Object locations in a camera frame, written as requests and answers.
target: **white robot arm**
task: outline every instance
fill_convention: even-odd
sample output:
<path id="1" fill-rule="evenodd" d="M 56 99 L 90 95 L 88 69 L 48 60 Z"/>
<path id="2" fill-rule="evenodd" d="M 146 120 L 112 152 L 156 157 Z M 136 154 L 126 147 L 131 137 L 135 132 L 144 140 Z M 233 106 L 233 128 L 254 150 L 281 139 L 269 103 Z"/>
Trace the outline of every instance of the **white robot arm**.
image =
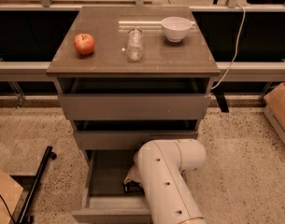
<path id="1" fill-rule="evenodd" d="M 206 158 L 203 145 L 193 139 L 150 141 L 135 154 L 126 181 L 143 186 L 154 224 L 206 224 L 182 177 Z"/>

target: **terrazzo floor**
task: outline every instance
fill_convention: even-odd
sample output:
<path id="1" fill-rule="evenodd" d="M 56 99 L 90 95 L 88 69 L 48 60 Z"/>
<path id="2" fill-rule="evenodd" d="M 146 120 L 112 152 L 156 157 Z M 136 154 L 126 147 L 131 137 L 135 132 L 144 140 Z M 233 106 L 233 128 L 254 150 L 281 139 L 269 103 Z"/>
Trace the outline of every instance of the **terrazzo floor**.
<path id="1" fill-rule="evenodd" d="M 55 96 L 15 104 L 14 97 L 0 97 L 1 168 L 33 175 L 53 146 L 57 159 L 48 163 L 31 215 L 38 224 L 77 223 L 71 212 L 80 209 L 88 167 L 69 121 Z M 285 146 L 253 104 L 241 99 L 221 113 L 212 101 L 200 125 L 207 162 L 187 173 L 187 182 L 208 224 L 285 224 Z"/>

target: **white cable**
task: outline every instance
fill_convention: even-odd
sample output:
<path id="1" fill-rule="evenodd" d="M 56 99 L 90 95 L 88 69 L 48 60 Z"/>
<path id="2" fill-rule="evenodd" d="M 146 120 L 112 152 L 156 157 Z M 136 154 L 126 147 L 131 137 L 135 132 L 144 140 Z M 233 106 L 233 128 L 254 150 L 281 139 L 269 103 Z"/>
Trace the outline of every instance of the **white cable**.
<path id="1" fill-rule="evenodd" d="M 218 82 L 215 86 L 213 86 L 213 87 L 211 88 L 212 90 L 214 90 L 215 88 L 217 88 L 217 87 L 220 85 L 220 83 L 223 82 L 223 80 L 225 79 L 227 73 L 229 72 L 230 68 L 232 67 L 232 65 L 233 65 L 233 63 L 234 63 L 235 57 L 236 57 L 237 52 L 238 52 L 239 37 L 240 37 L 240 35 L 241 35 L 242 28 L 243 28 L 244 21 L 245 21 L 245 17 L 246 17 L 246 10 L 245 10 L 245 8 L 244 8 L 243 6 L 241 6 L 241 5 L 239 5 L 239 4 L 238 4 L 238 6 L 241 7 L 242 10 L 243 10 L 243 19 L 242 19 L 242 22 L 241 22 L 241 24 L 240 24 L 240 26 L 239 26 L 239 30 L 238 30 L 237 38 L 236 38 L 236 42 L 235 42 L 235 56 L 234 56 L 234 58 L 232 59 L 231 63 L 229 64 L 229 66 L 228 66 L 226 72 L 224 73 L 224 75 L 223 75 L 223 76 L 221 77 L 221 79 L 219 80 L 219 82 Z"/>

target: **gray cabinet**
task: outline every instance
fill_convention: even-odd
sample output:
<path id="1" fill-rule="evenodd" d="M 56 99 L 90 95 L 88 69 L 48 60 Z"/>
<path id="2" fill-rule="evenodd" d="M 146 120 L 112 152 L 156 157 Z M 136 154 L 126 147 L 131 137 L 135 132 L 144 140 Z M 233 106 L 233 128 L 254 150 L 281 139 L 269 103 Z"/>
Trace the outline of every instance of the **gray cabinet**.
<path id="1" fill-rule="evenodd" d="M 197 137 L 219 70 L 196 23 L 178 44 L 164 38 L 160 20 L 170 16 L 194 22 L 186 7 L 84 7 L 50 64 L 90 167 L 78 222 L 151 222 L 144 196 L 123 191 L 135 151 L 154 139 Z M 145 44 L 135 63 L 124 52 L 133 21 Z M 72 46 L 83 32 L 96 42 L 85 57 Z"/>

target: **apple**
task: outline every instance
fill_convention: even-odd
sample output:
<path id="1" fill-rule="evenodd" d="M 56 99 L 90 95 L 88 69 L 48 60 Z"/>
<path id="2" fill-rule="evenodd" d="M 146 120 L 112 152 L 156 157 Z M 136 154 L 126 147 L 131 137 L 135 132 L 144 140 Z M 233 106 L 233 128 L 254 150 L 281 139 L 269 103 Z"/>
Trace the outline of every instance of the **apple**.
<path id="1" fill-rule="evenodd" d="M 74 47 L 79 54 L 89 55 L 94 51 L 94 38 L 90 34 L 78 34 L 74 38 Z"/>

